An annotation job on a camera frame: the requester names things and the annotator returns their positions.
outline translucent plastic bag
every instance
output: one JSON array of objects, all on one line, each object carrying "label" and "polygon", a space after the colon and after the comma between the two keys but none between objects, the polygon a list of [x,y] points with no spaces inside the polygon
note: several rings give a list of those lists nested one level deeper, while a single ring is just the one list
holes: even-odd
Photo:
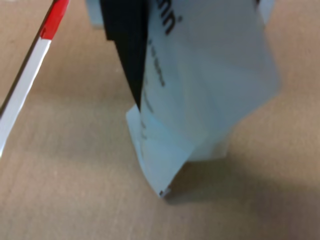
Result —
[{"label": "translucent plastic bag", "polygon": [[224,142],[279,85],[252,1],[150,0],[141,114],[127,118],[140,118],[130,132],[155,192],[164,195],[185,162]]}]

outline red and white stick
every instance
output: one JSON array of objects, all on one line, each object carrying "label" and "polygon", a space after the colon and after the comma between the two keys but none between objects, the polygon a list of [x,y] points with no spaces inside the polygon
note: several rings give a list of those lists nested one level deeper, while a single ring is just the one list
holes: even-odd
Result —
[{"label": "red and white stick", "polygon": [[69,0],[53,1],[0,108],[0,157],[68,4]]}]

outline plastic bag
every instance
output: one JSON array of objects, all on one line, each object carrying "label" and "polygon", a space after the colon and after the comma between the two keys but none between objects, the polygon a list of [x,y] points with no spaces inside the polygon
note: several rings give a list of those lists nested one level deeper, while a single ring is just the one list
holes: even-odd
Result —
[{"label": "plastic bag", "polygon": [[150,0],[147,45],[141,114],[127,119],[140,117],[133,143],[163,196],[185,162],[208,155],[280,81],[252,1]]}]

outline wooden surface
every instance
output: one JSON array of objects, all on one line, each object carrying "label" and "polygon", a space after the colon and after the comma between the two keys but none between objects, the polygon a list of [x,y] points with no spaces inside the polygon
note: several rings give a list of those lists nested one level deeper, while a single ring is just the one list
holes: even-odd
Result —
[{"label": "wooden surface", "polygon": [[[49,5],[0,1],[1,97]],[[318,240],[319,13],[277,1],[266,33],[281,94],[237,126],[227,159],[185,166],[163,200],[130,140],[115,47],[71,1],[0,162],[0,239]]]}]

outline white stripe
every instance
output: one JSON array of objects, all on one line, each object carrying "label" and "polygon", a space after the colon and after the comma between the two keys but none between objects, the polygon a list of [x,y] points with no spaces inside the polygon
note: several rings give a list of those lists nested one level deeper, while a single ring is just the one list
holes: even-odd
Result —
[{"label": "white stripe", "polygon": [[272,9],[274,8],[275,0],[261,0],[259,3],[259,11],[263,20],[263,23],[266,25],[269,21]]},{"label": "white stripe", "polygon": [[0,157],[7,138],[50,47],[51,40],[39,38],[0,119]]}]

